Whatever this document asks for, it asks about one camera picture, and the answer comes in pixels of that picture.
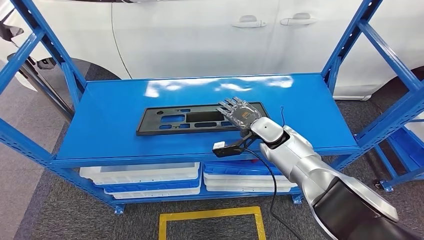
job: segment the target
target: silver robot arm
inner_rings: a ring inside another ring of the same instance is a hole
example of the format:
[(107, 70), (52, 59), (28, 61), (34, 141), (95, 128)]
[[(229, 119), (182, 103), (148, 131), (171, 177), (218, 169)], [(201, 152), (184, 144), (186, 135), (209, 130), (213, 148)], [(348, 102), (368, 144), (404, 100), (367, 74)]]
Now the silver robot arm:
[[(262, 154), (299, 186), (315, 221), (330, 239), (422, 239), (396, 224), (398, 213), (390, 203), (362, 182), (322, 161), (311, 143), (291, 127), (261, 117), (255, 108), (237, 97), (226, 101), (220, 102), (225, 109), (217, 109), (241, 130), (243, 140), (263, 141)], [(214, 149), (218, 157), (242, 151), (240, 142)]]

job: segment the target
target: white plastic bin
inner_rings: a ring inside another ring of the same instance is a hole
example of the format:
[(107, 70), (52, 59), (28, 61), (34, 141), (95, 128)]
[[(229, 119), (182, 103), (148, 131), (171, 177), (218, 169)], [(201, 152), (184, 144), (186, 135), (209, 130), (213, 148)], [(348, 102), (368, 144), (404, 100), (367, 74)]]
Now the white plastic bin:
[[(287, 193), (291, 187), (277, 187), (277, 192)], [(209, 192), (274, 192), (274, 187), (206, 186)]]
[(199, 184), (193, 188), (175, 188), (175, 189), (161, 189), (161, 190), (147, 190), (147, 191), (126, 191), (126, 192), (107, 192), (104, 193), (113, 195), (115, 199), (138, 199), (138, 198), (157, 198), (157, 197), (171, 197), (171, 196), (184, 196), (184, 195), (197, 195), (200, 193), (202, 186), (202, 176), (199, 178)]
[[(274, 181), (271, 175), (232, 175), (203, 173), (208, 191), (218, 192), (273, 192)], [(288, 192), (295, 183), (285, 176), (275, 176), (278, 192)]]
[(96, 185), (196, 179), (199, 162), (81, 167), (79, 175)]

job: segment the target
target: white label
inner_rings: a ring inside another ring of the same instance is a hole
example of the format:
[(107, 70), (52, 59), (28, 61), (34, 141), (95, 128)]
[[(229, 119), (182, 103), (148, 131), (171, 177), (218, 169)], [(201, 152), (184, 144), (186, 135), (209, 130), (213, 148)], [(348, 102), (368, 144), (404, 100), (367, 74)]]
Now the white label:
[(213, 149), (220, 149), (225, 147), (225, 141), (215, 142), (213, 144)]

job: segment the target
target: shelf foot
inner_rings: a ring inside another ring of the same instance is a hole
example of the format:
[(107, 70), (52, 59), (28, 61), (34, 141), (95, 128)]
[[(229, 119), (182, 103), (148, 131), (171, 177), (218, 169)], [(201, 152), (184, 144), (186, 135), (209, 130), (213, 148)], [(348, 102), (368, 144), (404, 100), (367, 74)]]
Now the shelf foot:
[(386, 193), (393, 192), (393, 187), (386, 180), (374, 180), (377, 189), (383, 189)]
[(291, 199), (293, 200), (294, 204), (302, 204), (302, 199), (303, 199), (303, 195), (302, 194), (294, 194), (291, 195)]
[(116, 215), (122, 215), (122, 214), (124, 214), (124, 205), (117, 205), (115, 207), (115, 214)]

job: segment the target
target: white car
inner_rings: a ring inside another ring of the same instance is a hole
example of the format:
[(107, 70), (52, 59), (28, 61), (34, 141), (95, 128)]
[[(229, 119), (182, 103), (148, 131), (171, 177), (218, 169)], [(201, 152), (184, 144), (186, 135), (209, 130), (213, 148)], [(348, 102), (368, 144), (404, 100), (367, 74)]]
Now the white car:
[[(17, 11), (8, 15), (13, 6), (3, 1), (2, 27), (15, 27), (11, 41), (0, 39), (5, 62), (31, 31)], [(72, 58), (121, 79), (320, 72), (361, 3), (33, 1)], [(411, 70), (424, 66), (423, 9), (423, 0), (384, 0), (370, 21)], [(30, 56), (41, 68), (53, 67), (41, 44)], [(394, 77), (362, 35), (340, 68), (334, 97), (367, 100)]]

